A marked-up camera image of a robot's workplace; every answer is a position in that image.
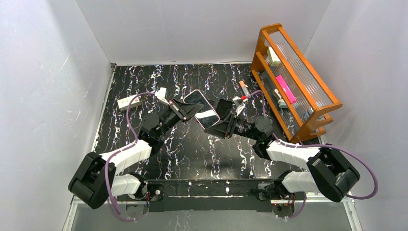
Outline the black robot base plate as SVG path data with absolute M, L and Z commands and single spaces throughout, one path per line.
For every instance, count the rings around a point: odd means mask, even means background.
M 150 212 L 255 210 L 292 216 L 300 196 L 273 194 L 273 180 L 149 180 L 137 195 L 122 195 L 120 202 L 148 203 Z

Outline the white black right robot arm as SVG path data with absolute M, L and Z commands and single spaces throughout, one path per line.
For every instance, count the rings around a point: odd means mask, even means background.
M 219 138 L 239 135 L 255 140 L 252 149 L 260 158 L 304 169 L 303 172 L 285 171 L 263 190 L 276 197 L 298 192 L 320 193 L 333 202 L 340 202 L 360 180 L 357 169 L 334 146 L 315 147 L 282 141 L 275 137 L 272 121 L 264 116 L 248 123 L 229 115 L 204 131 Z

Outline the pink cased smartphone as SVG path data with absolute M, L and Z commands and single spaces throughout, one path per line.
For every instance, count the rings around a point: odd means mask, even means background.
M 202 106 L 194 116 L 202 128 L 207 129 L 220 121 L 219 115 L 200 90 L 193 90 L 184 97 L 183 101 L 185 103 L 200 104 Z

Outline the black phone case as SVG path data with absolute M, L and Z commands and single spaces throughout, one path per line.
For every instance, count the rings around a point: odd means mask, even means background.
M 217 103 L 216 106 L 216 113 L 218 114 L 220 120 L 217 122 L 217 124 L 221 124 L 224 122 L 229 122 L 231 119 L 231 112 L 233 109 L 233 102 L 220 99 Z

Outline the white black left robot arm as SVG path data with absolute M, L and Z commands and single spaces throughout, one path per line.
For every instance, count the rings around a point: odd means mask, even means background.
M 203 107 L 202 103 L 172 99 L 163 113 L 147 114 L 134 142 L 108 153 L 86 154 L 69 182 L 68 190 L 92 209 L 109 201 L 117 210 L 118 196 L 140 194 L 146 184 L 141 176 L 121 175 L 121 172 L 158 153 L 164 144 L 163 136 L 179 121 L 190 120 Z

